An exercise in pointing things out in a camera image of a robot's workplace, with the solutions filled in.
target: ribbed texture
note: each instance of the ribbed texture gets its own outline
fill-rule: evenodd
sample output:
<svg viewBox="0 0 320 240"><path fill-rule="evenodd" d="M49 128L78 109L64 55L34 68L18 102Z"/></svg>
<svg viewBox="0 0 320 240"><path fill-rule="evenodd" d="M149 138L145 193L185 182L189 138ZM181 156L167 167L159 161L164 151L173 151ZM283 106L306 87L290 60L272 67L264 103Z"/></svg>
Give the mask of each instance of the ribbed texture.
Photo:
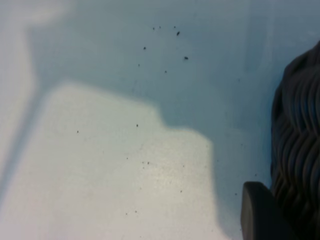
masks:
<svg viewBox="0 0 320 240"><path fill-rule="evenodd" d="M286 67L271 118L271 191L297 235L320 240L320 43Z"/></svg>

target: black object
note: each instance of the black object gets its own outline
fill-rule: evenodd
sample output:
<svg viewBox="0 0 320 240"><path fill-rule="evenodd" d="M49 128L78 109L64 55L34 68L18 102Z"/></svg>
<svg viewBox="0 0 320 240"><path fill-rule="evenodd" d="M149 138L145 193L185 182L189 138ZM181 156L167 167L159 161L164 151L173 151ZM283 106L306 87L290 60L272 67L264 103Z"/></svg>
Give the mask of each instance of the black object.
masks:
<svg viewBox="0 0 320 240"><path fill-rule="evenodd" d="M260 182L246 182L242 192L244 240L298 240L271 192Z"/></svg>
<svg viewBox="0 0 320 240"><path fill-rule="evenodd" d="M287 229L285 219L300 240L320 240L320 42L285 68L274 95L271 125L271 193L281 214L267 189L246 183L243 237L267 239L260 234L266 231L262 225L270 226L269 236L280 231L274 223ZM278 239L278 235L270 236L268 239Z"/></svg>

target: black rubber object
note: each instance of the black rubber object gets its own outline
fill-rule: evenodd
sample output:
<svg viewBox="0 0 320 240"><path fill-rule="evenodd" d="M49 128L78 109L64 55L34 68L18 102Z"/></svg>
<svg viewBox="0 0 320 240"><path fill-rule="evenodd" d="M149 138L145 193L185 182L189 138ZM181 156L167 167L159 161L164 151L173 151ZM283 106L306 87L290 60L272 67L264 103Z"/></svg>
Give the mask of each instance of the black rubber object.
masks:
<svg viewBox="0 0 320 240"><path fill-rule="evenodd" d="M284 70L271 127L271 192L301 240L320 240L320 43Z"/></svg>
<svg viewBox="0 0 320 240"><path fill-rule="evenodd" d="M260 182L246 182L242 192L244 240L298 240L271 192Z"/></svg>

